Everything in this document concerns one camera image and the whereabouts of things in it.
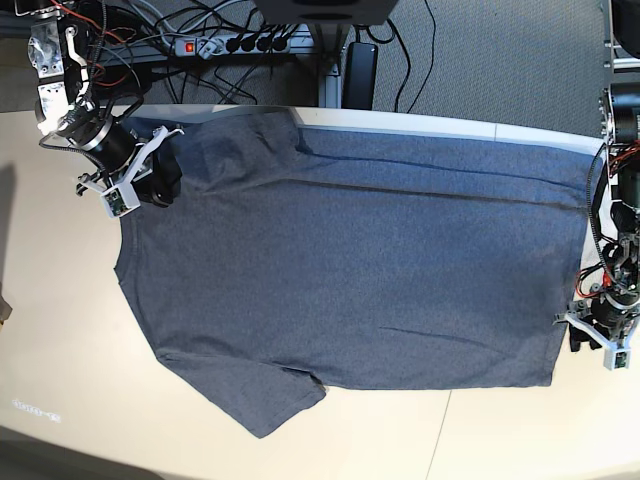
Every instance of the wire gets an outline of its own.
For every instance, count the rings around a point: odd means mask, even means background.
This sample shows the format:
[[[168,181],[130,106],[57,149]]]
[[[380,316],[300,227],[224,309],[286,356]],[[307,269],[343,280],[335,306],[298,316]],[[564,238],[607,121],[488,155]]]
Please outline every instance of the wire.
[[[105,0],[100,0],[100,5],[102,7],[102,30],[100,31],[100,36],[98,37],[98,44],[93,49],[93,57],[91,58],[91,67],[89,68],[89,83],[87,85],[87,91],[85,92],[83,98],[86,101],[87,98],[91,98],[93,82],[95,80],[96,68],[98,65],[98,59],[100,58],[100,51],[104,45],[105,35],[107,33],[107,4]],[[76,106],[70,112],[70,118],[74,119],[75,115],[80,110],[80,106],[83,102],[76,102]]]
[[[127,72],[127,74],[122,77],[120,80],[118,80],[117,82],[113,83],[112,85],[109,84],[104,84],[104,83],[100,83],[100,82],[96,82],[98,85],[100,85],[101,87],[113,87],[115,85],[118,85],[119,83],[122,83],[128,76],[129,73],[131,73],[134,78],[136,79],[136,83],[138,84],[138,89],[142,90],[142,84],[140,83],[140,78],[138,77],[138,74],[136,73],[136,71],[133,69],[133,67],[131,66],[131,64],[129,62],[127,62],[124,58],[122,58],[120,56],[119,53],[114,52],[113,50],[111,50],[110,48],[104,48],[104,50],[109,53],[110,55],[113,55],[115,58],[117,58],[118,60],[120,60],[122,62],[122,64],[124,66],[126,66],[129,69],[129,72]]]
[[[231,82],[229,82],[229,81],[225,80],[224,78],[222,78],[222,76],[218,75],[218,70],[220,69],[220,67],[221,67],[221,65],[218,65],[218,66],[216,67],[216,69],[213,71],[213,75],[214,75],[218,80],[220,80],[221,82],[225,83],[227,86],[229,86],[229,87],[233,87],[233,86],[234,86],[234,85],[233,85],[233,83],[231,83]],[[251,95],[251,94],[250,94],[249,92],[247,92],[246,90],[243,90],[242,88],[238,88],[238,87],[236,87],[236,91],[238,92],[238,95],[241,95],[241,96],[243,96],[243,97],[245,97],[245,98],[249,98],[249,99],[253,100],[253,102],[254,102],[256,105],[258,104],[258,99],[257,99],[254,95]]]
[[[165,29],[167,30],[167,32],[165,33],[176,33],[179,32],[181,30],[180,29],[176,29],[173,25],[171,25],[169,23],[169,19],[180,16],[186,12],[190,12],[190,11],[195,11],[195,10],[200,10],[200,11],[204,11],[205,15],[201,16],[201,18],[199,19],[195,19],[192,18],[189,21],[193,21],[193,24],[190,25],[188,28],[186,28],[185,32],[190,32],[193,33],[193,31],[200,26],[202,23],[204,23],[207,19],[209,19],[211,16],[216,16],[216,18],[219,20],[219,24],[222,25],[222,23],[226,23],[229,26],[231,26],[233,29],[237,29],[240,30],[241,27],[239,25],[233,24],[231,22],[229,22],[228,20],[225,20],[224,18],[222,18],[217,12],[219,10],[222,10],[223,8],[227,8],[231,5],[234,5],[236,3],[240,3],[240,2],[245,2],[247,0],[223,0],[222,2],[218,3],[217,5],[210,7],[208,5],[205,5],[201,2],[195,2],[197,3],[199,6],[194,6],[194,7],[185,7],[182,8],[180,10],[177,10],[169,15],[164,15],[160,10],[158,10],[158,8],[156,8],[154,5],[152,5],[151,3],[147,2],[146,0],[127,0],[128,4],[131,6],[131,8],[134,9],[134,11],[147,23],[151,24],[154,26],[154,28],[159,28],[160,24],[164,25]],[[139,2],[140,4],[146,6],[150,11],[152,11],[153,13],[155,13],[158,16],[158,20],[156,22],[153,22],[151,19],[149,19],[149,17],[143,13],[140,8],[138,6],[136,6],[133,2]],[[166,47],[170,47],[171,44],[170,42],[164,37],[164,35],[160,35],[160,38],[162,40],[162,43],[165,44]]]
[[[84,15],[80,15],[79,13],[74,12],[70,8],[67,8],[64,5],[62,5],[61,3],[58,3],[57,0],[51,0],[51,3],[53,3],[54,6],[58,7],[63,12],[66,12],[69,15],[73,15],[74,17],[78,17],[79,19],[84,20],[85,22],[88,22],[91,25],[93,25],[97,30],[101,30],[100,26],[94,20],[90,19],[89,17],[85,17]],[[112,38],[114,38],[118,43],[125,43],[125,41],[122,38],[120,38],[118,35],[116,35],[113,32],[110,32],[110,31],[107,30],[107,31],[105,31],[105,34],[109,35]]]
[[[236,102],[233,101],[233,99],[226,97],[226,94],[222,91],[222,89],[216,85],[215,83],[211,83],[203,78],[198,78],[198,80],[204,84],[205,87],[210,88],[211,90],[214,90],[218,95],[220,95],[220,98],[223,98],[225,100],[227,100],[229,103],[232,103],[234,105],[237,105]]]
[[[396,27],[396,24],[393,23],[393,20],[391,20],[391,18],[387,19],[387,23],[391,27],[391,30],[393,31],[393,34],[396,37],[398,37],[398,41],[400,42],[400,47],[402,48],[402,52],[404,53],[404,57],[407,60],[407,73],[404,76],[404,80],[402,81],[402,85],[400,85],[400,88],[398,89],[398,93],[396,95],[396,101],[395,101],[394,106],[393,106],[393,111],[395,113],[398,113],[399,110],[400,110],[400,97],[402,96],[402,92],[404,91],[404,87],[407,86],[407,82],[409,81],[409,78],[411,77],[411,57],[409,56],[409,51],[407,50],[407,46],[405,45],[404,40],[402,39],[402,36],[400,35],[400,32],[398,31],[398,28]]]
[[[391,36],[389,38],[383,38],[383,39],[376,37],[371,32],[371,25],[369,25],[366,28],[366,31],[367,31],[367,35],[369,35],[369,38],[371,38],[371,40],[373,40],[374,42],[379,43],[380,45],[387,45],[396,39],[396,33],[393,31],[393,29],[391,29]]]
[[[427,82],[429,81],[429,77],[431,76],[431,72],[433,71],[433,65],[435,64],[436,27],[437,27],[436,17],[433,16],[433,12],[431,11],[431,6],[429,6],[428,0],[424,0],[424,4],[426,5],[427,10],[429,11],[429,16],[431,17],[431,21],[433,22],[433,32],[431,34],[431,62],[429,64],[429,71],[427,72],[427,76],[424,77],[424,81],[422,82],[422,85],[420,86],[420,90],[418,90],[418,93],[416,94],[416,98],[413,100],[413,103],[409,107],[409,110],[407,110],[407,113],[411,113],[411,110],[413,110],[413,107],[416,106],[416,103],[418,102],[418,99],[420,98],[420,95],[422,95],[424,87],[427,86]]]
[[[40,141],[38,142],[38,145],[40,145],[42,148],[45,148],[47,150],[79,153],[80,155],[83,155],[85,158],[87,158],[91,163],[93,163],[101,173],[107,171],[107,168],[105,167],[104,163],[102,163],[98,158],[91,155],[89,152],[85,152],[84,150],[81,150],[79,148],[63,147],[60,145],[49,145],[48,143],[46,143],[47,140],[49,140],[52,136],[53,136],[53,133],[50,133],[44,136],[43,138],[40,139]]]
[[[593,161],[591,162],[591,167],[589,167],[589,173],[587,175],[587,188],[586,188],[586,193],[587,193],[587,215],[589,217],[589,225],[591,226],[591,234],[593,236],[593,240],[596,244],[596,251],[598,252],[598,258],[600,259],[600,265],[602,265],[602,268],[604,269],[606,275],[609,277],[609,279],[611,279],[612,283],[615,283],[618,287],[624,289],[624,286],[620,284],[620,282],[618,282],[613,275],[611,274],[611,271],[609,270],[609,267],[607,265],[607,262],[604,259],[604,255],[602,253],[602,247],[600,247],[600,239],[598,238],[598,232],[596,231],[596,224],[594,222],[594,218],[593,218],[593,212],[592,210],[592,201],[591,201],[591,183],[593,181],[593,174],[595,172],[596,169],[596,165],[598,164],[598,160],[600,159],[600,156],[602,155],[602,152],[604,152],[605,148],[606,148],[607,144],[603,143],[602,146],[598,149],[598,152],[595,154],[595,156],[593,157]]]
[[[576,281],[575,281],[575,291],[576,294],[578,294],[578,296],[580,298],[595,298],[598,295],[600,295],[600,292],[590,292],[590,293],[584,293],[582,291],[582,283],[592,274],[594,274],[595,272],[597,272],[598,270],[600,270],[602,268],[602,265],[600,265],[599,263],[596,263],[595,265],[592,265],[590,267],[587,267],[585,269],[582,269],[578,272],[578,274],[576,275]]]
[[[111,29],[112,32],[115,32],[116,30],[128,30],[129,32],[132,32],[132,34],[129,37],[127,37],[127,38],[125,38],[123,40],[123,43],[127,43],[127,42],[133,40],[136,37],[136,35],[138,35],[138,30],[136,30],[135,28],[131,28],[131,27],[115,27],[115,28]]]
[[[609,162],[610,178],[613,178],[620,170],[634,161],[638,154],[640,154],[640,142],[638,141],[619,152],[618,155]]]
[[[260,63],[262,62],[262,60],[264,59],[265,55],[267,54],[267,52],[263,52],[258,59],[255,61],[255,63],[246,71],[246,73],[240,78],[240,80],[238,80],[230,89],[229,91],[226,93],[226,97],[233,98],[234,95],[234,91],[238,90],[242,87],[242,85],[244,84],[244,82],[246,81],[246,79],[249,77],[249,75],[251,75],[256,68],[258,68],[258,66],[260,65]]]
[[[100,75],[104,75],[107,72],[106,69],[99,63],[96,64],[96,68],[98,69],[98,72],[96,73],[96,78]]]

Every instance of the floor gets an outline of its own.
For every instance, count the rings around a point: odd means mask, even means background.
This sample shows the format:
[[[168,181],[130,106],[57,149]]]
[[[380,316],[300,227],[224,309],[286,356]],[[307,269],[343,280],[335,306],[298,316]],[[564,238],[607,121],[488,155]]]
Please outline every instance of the floor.
[[[151,3],[164,13],[190,4]],[[596,102],[604,83],[600,0],[540,0],[535,8],[508,0],[430,0],[430,5],[437,22],[435,64],[414,113],[598,134]],[[225,12],[243,19],[249,8],[238,4]],[[423,0],[400,0],[391,18],[412,61],[412,77],[400,102],[400,110],[406,111],[430,64],[433,25]],[[387,34],[387,27],[376,28],[379,36]],[[0,111],[33,108],[35,80],[26,48],[0,41],[0,58]],[[246,69],[228,67],[221,72],[233,81]],[[392,111],[405,72],[399,44],[380,47],[375,110]],[[262,104],[304,106],[316,101],[315,79],[294,62],[273,72],[267,66],[258,68],[245,86]],[[184,103],[219,99],[211,90],[188,85]],[[170,103],[166,83],[157,84],[146,101]]]

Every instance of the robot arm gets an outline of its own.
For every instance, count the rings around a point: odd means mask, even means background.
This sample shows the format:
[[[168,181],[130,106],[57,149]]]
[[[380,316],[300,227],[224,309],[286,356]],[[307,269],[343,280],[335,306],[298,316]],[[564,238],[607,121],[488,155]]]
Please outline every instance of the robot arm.
[[[640,84],[612,85],[601,104],[606,138],[587,179],[589,223],[598,262],[578,273],[576,294],[582,299],[569,304],[558,320],[570,324],[572,351],[580,350],[583,342],[593,349],[603,347],[605,367],[613,370],[629,366],[629,342],[640,321]],[[592,196],[602,154],[604,163]],[[617,239],[602,233],[600,209],[607,189]],[[598,271],[602,282],[583,292],[583,281]]]
[[[100,104],[93,82],[97,55],[92,52],[100,50],[95,45],[105,41],[104,35],[69,15],[69,8],[73,5],[50,0],[16,1],[17,13],[36,18],[29,57],[39,77],[36,116],[44,135],[40,145],[79,153],[93,163],[97,171],[82,175],[76,192],[97,192],[112,218],[126,215],[141,201],[167,207],[173,201],[175,179],[165,178],[155,152],[165,139],[182,131],[169,132],[161,127],[152,139],[140,139],[135,132],[127,131],[122,121],[142,105],[141,93],[135,94],[135,103],[118,117],[112,109],[122,95]],[[64,145],[51,143],[56,139]]]

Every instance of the black cable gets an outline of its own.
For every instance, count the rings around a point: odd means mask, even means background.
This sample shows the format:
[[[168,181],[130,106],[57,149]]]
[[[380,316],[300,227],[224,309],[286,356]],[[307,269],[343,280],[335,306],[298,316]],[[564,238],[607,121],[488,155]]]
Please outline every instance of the black cable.
[[[63,147],[60,145],[49,145],[48,143],[46,143],[47,140],[49,140],[53,135],[54,135],[53,133],[45,135],[40,139],[40,141],[38,142],[38,145],[40,145],[42,148],[45,148],[47,150],[79,153],[80,155],[83,155],[84,157],[86,157],[91,163],[93,163],[95,167],[100,171],[100,173],[104,173],[107,171],[107,167],[105,167],[104,163],[102,163],[97,157],[94,157],[93,155],[91,155],[89,152],[85,152],[84,150],[81,150],[79,148]]]
[[[429,65],[429,71],[427,72],[427,76],[424,78],[424,81],[422,82],[422,86],[420,87],[420,90],[418,90],[418,93],[416,94],[416,98],[413,100],[413,103],[409,107],[409,110],[407,110],[407,113],[411,113],[411,110],[413,110],[413,107],[416,106],[416,103],[418,102],[418,98],[420,98],[420,95],[422,95],[422,91],[424,90],[424,87],[427,86],[427,82],[429,81],[429,77],[431,76],[431,72],[433,71],[433,65],[435,63],[436,26],[437,26],[436,17],[433,16],[433,12],[431,11],[431,6],[429,5],[428,0],[424,0],[424,4],[427,6],[427,10],[429,11],[429,15],[431,16],[431,21],[433,22],[433,33],[431,34],[431,63]]]
[[[604,269],[605,273],[609,276],[609,278],[611,279],[611,281],[613,283],[615,283],[618,287],[624,289],[624,286],[621,285],[611,274],[611,271],[609,270],[609,267],[607,266],[607,262],[604,259],[604,255],[602,253],[602,248],[600,247],[600,239],[598,238],[598,232],[596,229],[596,224],[593,218],[593,212],[591,211],[591,206],[592,206],[592,200],[591,200],[591,183],[593,181],[593,174],[595,172],[596,169],[596,165],[598,164],[598,160],[600,159],[600,156],[602,155],[602,152],[604,152],[605,148],[606,148],[606,144],[603,143],[602,146],[598,149],[598,152],[595,154],[595,156],[593,157],[593,161],[591,162],[591,167],[589,167],[589,173],[587,175],[587,215],[589,217],[589,225],[591,226],[591,234],[593,236],[593,240],[596,244],[596,251],[598,252],[598,258],[600,259],[600,265],[602,265],[602,268]]]
[[[176,93],[176,89],[173,86],[173,81],[171,81],[171,77],[173,75],[171,74],[171,63],[170,62],[167,62],[166,70],[167,70],[167,76],[165,77],[165,79],[167,80],[167,83],[169,84],[169,92],[171,94],[171,101],[174,104],[177,105],[179,103],[178,102],[178,94]]]
[[[396,37],[398,37],[398,41],[400,42],[400,47],[402,48],[402,52],[404,53],[404,57],[407,59],[407,74],[404,76],[404,80],[402,81],[402,85],[400,85],[400,88],[398,89],[398,94],[396,95],[396,101],[393,107],[393,111],[395,113],[399,112],[400,109],[400,97],[402,96],[402,92],[404,91],[404,87],[407,86],[407,82],[409,81],[409,78],[411,77],[411,57],[409,56],[409,50],[407,50],[407,46],[404,43],[404,40],[402,39],[402,35],[400,35],[400,32],[398,31],[398,28],[396,27],[396,24],[393,23],[393,20],[391,20],[391,18],[389,18],[387,20],[387,22],[389,23],[389,26],[391,27],[391,30],[393,31],[394,35]]]
[[[181,8],[181,9],[179,9],[179,10],[176,10],[176,11],[175,11],[175,12],[173,12],[173,13],[170,13],[170,14],[168,14],[168,15],[165,15],[164,17],[161,17],[161,18],[160,18],[160,19],[155,23],[155,26],[157,27],[157,26],[159,25],[159,23],[160,23],[160,22],[162,22],[162,21],[164,21],[164,20],[170,20],[170,19],[172,19],[172,18],[178,17],[178,16],[180,16],[180,15],[182,15],[182,14],[184,14],[184,13],[187,13],[187,12],[191,12],[191,11],[201,11],[201,12],[211,13],[214,17],[216,17],[216,18],[219,20],[219,22],[220,22],[221,24],[223,24],[223,25],[227,25],[227,27],[228,27],[228,28],[226,28],[226,29],[227,29],[227,30],[229,30],[229,31],[233,31],[233,32],[236,32],[236,33],[240,33],[240,32],[256,33],[255,31],[247,30],[247,29],[243,28],[242,26],[240,26],[240,25],[238,25],[238,24],[236,24],[236,23],[233,23],[233,22],[231,22],[231,21],[227,20],[227,19],[226,19],[226,18],[224,18],[222,15],[220,15],[218,12],[216,12],[216,11],[215,11],[215,9],[216,9],[217,7],[219,7],[220,5],[224,4],[224,3],[225,3],[224,1],[223,1],[223,2],[218,3],[217,5],[214,5],[214,6],[212,6],[212,7],[210,7],[210,6],[208,6],[208,5],[205,5],[205,4],[201,3],[201,2],[194,2],[194,3],[197,3],[199,6],[197,6],[197,7],[184,7],[184,8]],[[195,30],[187,30],[187,31],[185,31],[185,33],[187,33],[187,34],[189,34],[189,33],[194,33],[194,31],[195,31]]]
[[[189,22],[191,22],[191,21],[195,20],[195,18],[196,18],[196,17],[198,17],[198,16],[202,16],[202,13],[206,13],[206,12],[202,12],[202,9],[201,9],[200,7],[184,7],[184,8],[181,8],[181,9],[179,9],[179,10],[176,10],[175,12],[172,12],[172,13],[170,13],[170,14],[168,14],[168,15],[165,15],[164,17],[160,17],[159,19],[157,19],[157,20],[156,20],[156,23],[154,23],[154,24],[153,24],[153,26],[154,26],[154,28],[159,29],[159,28],[160,28],[160,24],[161,24],[161,23],[163,23],[163,22],[165,22],[165,21],[168,21],[168,20],[171,20],[171,19],[173,19],[173,18],[179,17],[179,16],[181,16],[181,15],[184,15],[185,13],[189,13],[189,12],[193,12],[193,11],[198,11],[198,12],[201,12],[201,13],[200,13],[200,14],[198,14],[198,15],[195,15],[195,16],[193,16],[193,17],[191,17],[191,18],[189,18],[186,22],[184,22],[184,23],[182,24],[182,25],[183,25],[183,27],[184,27],[184,25],[186,25],[187,23],[189,23]]]
[[[393,29],[391,29],[391,36],[389,38],[378,38],[376,37],[373,32],[371,31],[371,25],[369,25],[366,28],[367,31],[367,35],[369,35],[369,38],[371,38],[371,40],[373,40],[376,43],[379,43],[380,45],[387,45],[391,42],[393,42],[396,39],[396,32],[393,31]]]
[[[218,95],[220,95],[221,99],[225,99],[226,101],[228,101],[229,103],[233,104],[233,105],[237,105],[236,102],[233,101],[233,99],[230,99],[228,97],[225,97],[225,93],[222,91],[222,89],[216,85],[215,83],[211,83],[208,80],[205,80],[204,78],[200,78],[199,79],[200,82],[207,88],[210,88],[211,90],[214,90]]]
[[[98,67],[98,59],[100,58],[100,51],[104,46],[104,37],[107,34],[107,4],[105,3],[105,0],[100,0],[100,4],[102,5],[102,31],[100,32],[100,36],[98,37],[98,45],[93,51],[91,68],[89,70],[89,85],[87,87],[87,92],[85,93],[85,95],[87,94],[91,95],[91,88],[93,87],[96,68]]]
[[[233,98],[234,96],[234,91],[238,90],[242,87],[242,85],[244,84],[244,82],[246,81],[246,79],[249,77],[249,75],[251,75],[256,68],[258,68],[258,66],[260,65],[260,63],[262,62],[263,58],[265,57],[265,55],[268,52],[263,52],[262,54],[260,54],[260,56],[258,57],[258,59],[255,61],[255,63],[249,68],[249,70],[246,71],[246,73],[240,78],[240,80],[238,80],[235,84],[233,84],[233,86],[229,89],[229,91],[227,92],[227,97]]]
[[[227,86],[229,86],[229,87],[234,87],[234,84],[233,84],[233,83],[231,83],[231,82],[227,81],[226,79],[222,78],[222,76],[220,76],[220,75],[218,74],[218,69],[219,69],[220,67],[221,67],[221,65],[218,65],[218,66],[215,68],[215,70],[213,71],[213,75],[214,75],[218,80],[220,80],[222,83],[225,83]],[[254,95],[250,94],[250,93],[249,93],[249,92],[247,92],[246,90],[243,90],[242,88],[238,88],[238,87],[235,87],[235,88],[236,88],[236,91],[238,92],[238,95],[241,95],[241,96],[243,96],[243,97],[249,98],[249,99],[253,100],[253,102],[254,102],[256,105],[258,104],[258,99],[257,99]]]

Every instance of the table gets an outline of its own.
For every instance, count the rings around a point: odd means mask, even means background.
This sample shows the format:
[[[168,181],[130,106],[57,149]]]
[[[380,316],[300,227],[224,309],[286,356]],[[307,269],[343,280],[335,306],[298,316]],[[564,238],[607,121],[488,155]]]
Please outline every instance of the table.
[[[200,121],[219,110],[148,106],[137,114]],[[591,154],[600,145],[467,120],[292,111],[314,128]],[[97,196],[75,195],[74,179],[89,163],[45,151],[38,140],[32,112],[0,114],[0,279],[13,307],[0,330],[1,426],[166,478],[538,480],[640,471],[640,356],[631,369],[612,373],[602,367],[602,352],[571,354],[566,339],[550,388],[329,387],[318,405],[254,438],[156,362],[112,270],[119,224]]]

